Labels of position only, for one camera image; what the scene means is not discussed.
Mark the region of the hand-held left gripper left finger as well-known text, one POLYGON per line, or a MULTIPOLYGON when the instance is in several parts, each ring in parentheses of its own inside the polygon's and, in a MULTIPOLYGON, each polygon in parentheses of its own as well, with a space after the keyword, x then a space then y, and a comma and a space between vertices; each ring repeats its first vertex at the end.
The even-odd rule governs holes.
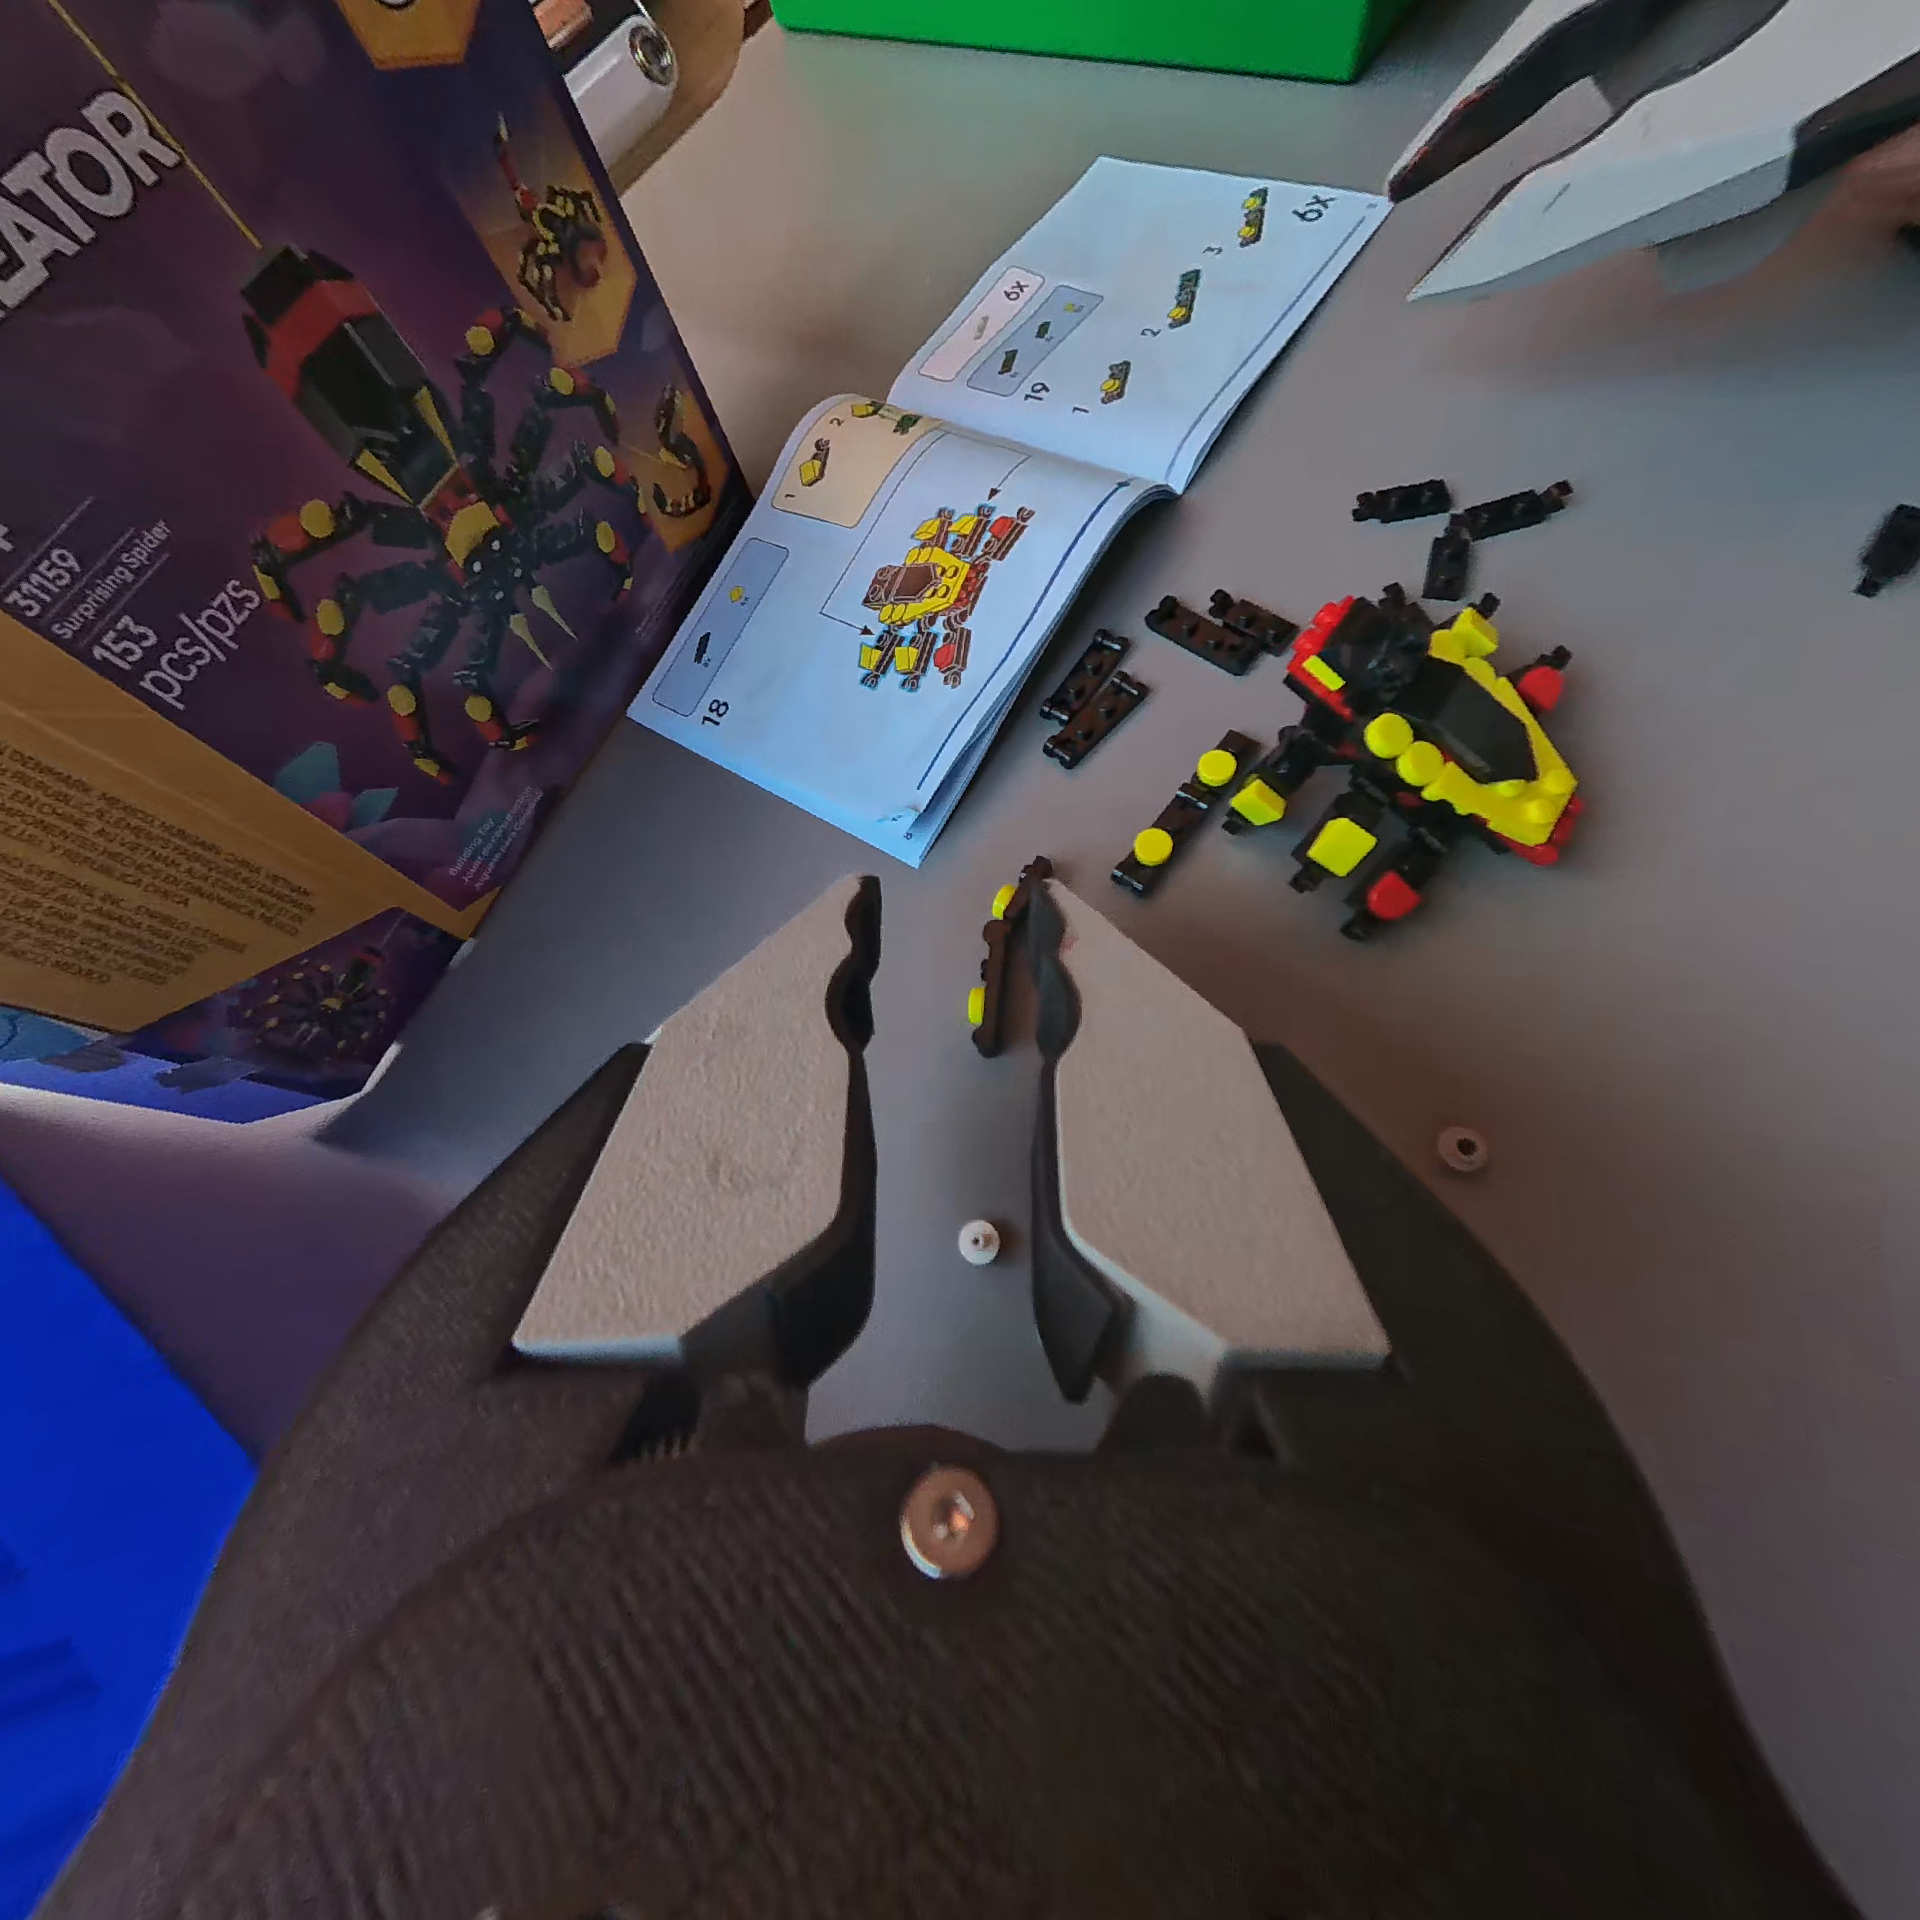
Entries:
POLYGON ((876 877, 843 877, 629 1049, 562 1187, 517 1358, 636 1379, 617 1449, 765 1394, 803 1431, 876 1293, 876 877))

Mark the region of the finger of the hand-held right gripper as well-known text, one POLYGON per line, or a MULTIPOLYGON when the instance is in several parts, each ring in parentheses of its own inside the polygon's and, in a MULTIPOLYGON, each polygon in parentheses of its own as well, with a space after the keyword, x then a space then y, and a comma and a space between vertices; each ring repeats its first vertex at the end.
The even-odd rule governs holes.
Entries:
POLYGON ((1534 3, 1404 149, 1383 195, 1404 202, 1521 129, 1575 85, 1609 113, 1730 52, 1779 3, 1534 3))
POLYGON ((1510 181, 1406 295, 1459 302, 1616 255, 1693 280, 1739 275, 1822 183, 1918 121, 1914 3, 1779 3, 1703 69, 1644 95, 1510 181))

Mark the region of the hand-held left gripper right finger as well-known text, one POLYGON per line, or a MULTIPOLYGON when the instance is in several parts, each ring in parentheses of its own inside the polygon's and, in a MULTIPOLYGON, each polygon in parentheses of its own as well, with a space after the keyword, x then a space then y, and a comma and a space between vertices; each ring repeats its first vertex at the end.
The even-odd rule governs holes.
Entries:
POLYGON ((1297 1456, 1278 1388, 1365 1384, 1387 1332, 1245 1032, 1063 883, 1023 917, 1039 1056, 1029 1308, 1069 1405, 1184 1409, 1297 1456))

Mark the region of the black lego leg yellow studs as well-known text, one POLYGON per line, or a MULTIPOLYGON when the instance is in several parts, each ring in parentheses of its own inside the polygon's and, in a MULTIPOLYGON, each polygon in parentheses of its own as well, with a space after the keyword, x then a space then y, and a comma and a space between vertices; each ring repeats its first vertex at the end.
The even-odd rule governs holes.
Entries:
POLYGON ((971 1049, 991 1060, 1004 1047, 1004 1016, 1008 984, 1016 959, 1023 950, 1023 923, 1035 885, 1054 877, 1054 862, 1046 854, 1027 861, 1016 881, 1002 885, 982 924, 982 959, 977 967, 977 986, 968 997, 968 1022, 971 1028, 971 1049))
POLYGON ((1191 772, 1151 824, 1132 839, 1128 853, 1122 853, 1113 865, 1110 881, 1140 901, 1149 898, 1258 756, 1258 739, 1245 732, 1224 732, 1215 747, 1197 756, 1191 772))

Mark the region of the black yellow lego spider body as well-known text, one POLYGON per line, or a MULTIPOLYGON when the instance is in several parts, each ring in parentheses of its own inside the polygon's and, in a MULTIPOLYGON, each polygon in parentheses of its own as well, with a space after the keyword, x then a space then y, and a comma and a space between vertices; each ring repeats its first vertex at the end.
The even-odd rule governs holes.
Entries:
POLYGON ((1572 839, 1577 781, 1544 727, 1572 656, 1559 647, 1501 672, 1495 607, 1487 595, 1435 625, 1404 588, 1349 595, 1322 607, 1283 656, 1301 718, 1239 777, 1219 829, 1278 829, 1307 781, 1340 777, 1301 829, 1290 886, 1349 883, 1347 941, 1408 920, 1466 842, 1548 868, 1572 839))

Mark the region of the lego instruction booklet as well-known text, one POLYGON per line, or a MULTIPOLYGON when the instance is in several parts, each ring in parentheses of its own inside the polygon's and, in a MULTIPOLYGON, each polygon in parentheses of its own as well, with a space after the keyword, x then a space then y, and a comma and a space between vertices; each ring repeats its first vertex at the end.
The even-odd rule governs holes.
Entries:
POLYGON ((629 718, 917 866, 1091 569, 1390 209, 1096 158, 881 398, 794 427, 629 718))

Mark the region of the purple lego set box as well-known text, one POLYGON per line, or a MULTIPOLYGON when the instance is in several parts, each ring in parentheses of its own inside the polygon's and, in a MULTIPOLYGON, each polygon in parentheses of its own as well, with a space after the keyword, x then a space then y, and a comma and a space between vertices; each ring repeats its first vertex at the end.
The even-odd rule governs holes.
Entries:
POLYGON ((531 4, 2 7, 4 1088, 356 1096, 749 503, 531 4))

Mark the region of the person's right hand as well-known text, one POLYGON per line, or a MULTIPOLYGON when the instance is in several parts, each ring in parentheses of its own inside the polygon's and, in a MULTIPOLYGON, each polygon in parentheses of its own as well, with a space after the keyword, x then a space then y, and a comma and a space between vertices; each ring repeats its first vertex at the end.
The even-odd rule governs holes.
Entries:
POLYGON ((1808 233, 1831 238, 1890 238, 1915 250, 1918 125, 1849 161, 1822 183, 1808 233))

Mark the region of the green bin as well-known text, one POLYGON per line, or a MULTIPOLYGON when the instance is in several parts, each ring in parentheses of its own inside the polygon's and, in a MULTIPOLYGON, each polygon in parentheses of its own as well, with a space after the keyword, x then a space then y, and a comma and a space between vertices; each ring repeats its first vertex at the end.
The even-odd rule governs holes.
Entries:
POLYGON ((788 33, 1349 85, 1412 3, 773 3, 788 33))

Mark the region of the blue bin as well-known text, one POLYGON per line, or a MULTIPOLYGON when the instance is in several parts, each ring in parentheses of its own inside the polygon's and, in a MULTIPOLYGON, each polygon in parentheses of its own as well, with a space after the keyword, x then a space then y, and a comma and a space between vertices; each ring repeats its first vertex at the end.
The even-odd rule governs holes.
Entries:
POLYGON ((140 1740, 248 1455, 2 1193, 2 1914, 34 1912, 140 1740))

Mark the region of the wooden board stand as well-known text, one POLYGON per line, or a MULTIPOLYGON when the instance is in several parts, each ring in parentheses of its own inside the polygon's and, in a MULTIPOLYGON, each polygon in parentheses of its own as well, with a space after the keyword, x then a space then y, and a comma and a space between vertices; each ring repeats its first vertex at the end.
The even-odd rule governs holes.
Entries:
POLYGON ((747 39, 769 12, 758 3, 642 3, 678 56, 678 89, 656 129, 603 168, 621 195, 720 101, 747 39))

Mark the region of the white clip bar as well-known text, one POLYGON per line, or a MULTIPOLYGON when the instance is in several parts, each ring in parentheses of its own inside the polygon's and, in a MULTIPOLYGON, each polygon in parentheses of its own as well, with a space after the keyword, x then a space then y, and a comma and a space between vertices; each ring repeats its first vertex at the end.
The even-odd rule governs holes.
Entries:
POLYGON ((678 56, 642 3, 540 3, 549 58, 603 163, 637 147, 672 107, 678 56))

